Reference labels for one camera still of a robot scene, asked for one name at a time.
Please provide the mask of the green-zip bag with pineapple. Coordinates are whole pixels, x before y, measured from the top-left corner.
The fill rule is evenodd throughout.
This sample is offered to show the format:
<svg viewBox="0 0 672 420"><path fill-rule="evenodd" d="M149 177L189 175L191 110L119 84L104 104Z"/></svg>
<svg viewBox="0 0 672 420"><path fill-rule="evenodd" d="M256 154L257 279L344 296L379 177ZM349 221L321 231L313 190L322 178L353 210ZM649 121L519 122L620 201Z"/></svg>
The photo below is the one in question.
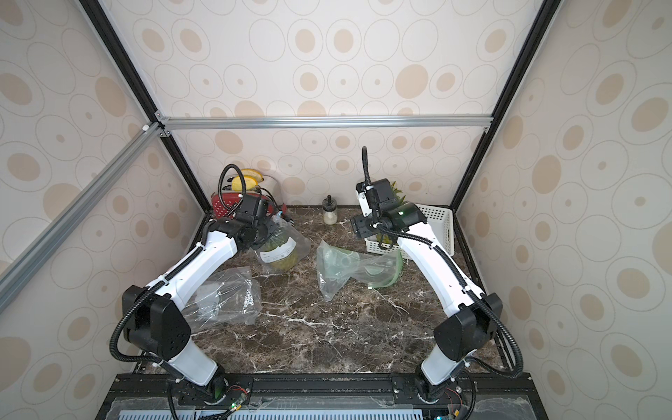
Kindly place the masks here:
<svg viewBox="0 0 672 420"><path fill-rule="evenodd" d="M400 251L369 255L344 250L324 241L317 248L318 286L325 302L330 302L350 279L369 289L390 287L399 280L403 267Z"/></svg>

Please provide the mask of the blue-zip bag with pineapple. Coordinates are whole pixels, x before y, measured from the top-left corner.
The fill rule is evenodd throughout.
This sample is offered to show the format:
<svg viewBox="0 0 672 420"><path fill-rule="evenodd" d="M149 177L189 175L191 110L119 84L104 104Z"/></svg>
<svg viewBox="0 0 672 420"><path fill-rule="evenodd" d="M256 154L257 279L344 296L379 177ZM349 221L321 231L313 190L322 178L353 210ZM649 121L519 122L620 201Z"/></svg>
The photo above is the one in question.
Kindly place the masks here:
<svg viewBox="0 0 672 420"><path fill-rule="evenodd" d="M281 274L292 270L310 254L312 242L280 215L269 220L269 237L255 251L264 274Z"/></svg>

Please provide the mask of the clear zip-top bag blue slider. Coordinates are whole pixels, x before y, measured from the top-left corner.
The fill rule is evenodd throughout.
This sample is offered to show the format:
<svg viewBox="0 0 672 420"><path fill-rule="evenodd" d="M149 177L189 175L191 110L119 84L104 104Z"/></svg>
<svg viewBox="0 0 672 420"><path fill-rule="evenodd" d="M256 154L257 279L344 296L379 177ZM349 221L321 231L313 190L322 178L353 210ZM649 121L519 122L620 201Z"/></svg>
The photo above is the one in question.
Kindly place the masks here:
<svg viewBox="0 0 672 420"><path fill-rule="evenodd" d="M224 324L254 325L261 312L261 287L250 267L211 275L181 311L193 334Z"/></svg>

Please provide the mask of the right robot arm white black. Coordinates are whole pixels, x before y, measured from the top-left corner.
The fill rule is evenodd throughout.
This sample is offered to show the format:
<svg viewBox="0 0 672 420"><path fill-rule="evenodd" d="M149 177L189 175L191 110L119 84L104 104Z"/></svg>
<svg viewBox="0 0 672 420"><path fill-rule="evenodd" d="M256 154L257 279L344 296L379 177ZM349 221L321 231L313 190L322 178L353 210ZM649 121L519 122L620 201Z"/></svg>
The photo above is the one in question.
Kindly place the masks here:
<svg viewBox="0 0 672 420"><path fill-rule="evenodd" d="M499 316L502 301L487 295L455 264L434 234L419 207L402 203L388 180L364 180L355 187L362 214L352 221L360 239L387 236L418 266L446 314L434 329L435 346L420 365L429 386L457 377L466 358L495 335L498 325L488 313Z"/></svg>

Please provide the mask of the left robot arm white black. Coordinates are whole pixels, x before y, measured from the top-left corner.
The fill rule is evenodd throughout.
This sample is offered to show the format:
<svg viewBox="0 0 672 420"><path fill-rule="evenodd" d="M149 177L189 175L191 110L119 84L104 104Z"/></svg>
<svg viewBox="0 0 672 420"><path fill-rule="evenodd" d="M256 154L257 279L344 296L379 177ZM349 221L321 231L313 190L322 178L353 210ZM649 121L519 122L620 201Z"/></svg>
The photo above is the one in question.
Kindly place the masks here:
<svg viewBox="0 0 672 420"><path fill-rule="evenodd" d="M240 198L229 216L206 222L195 247L169 271L122 294L124 314L108 346L114 359L157 363L210 394L223 391L223 368L194 343L182 310L222 264L268 239L269 201L251 194Z"/></svg>

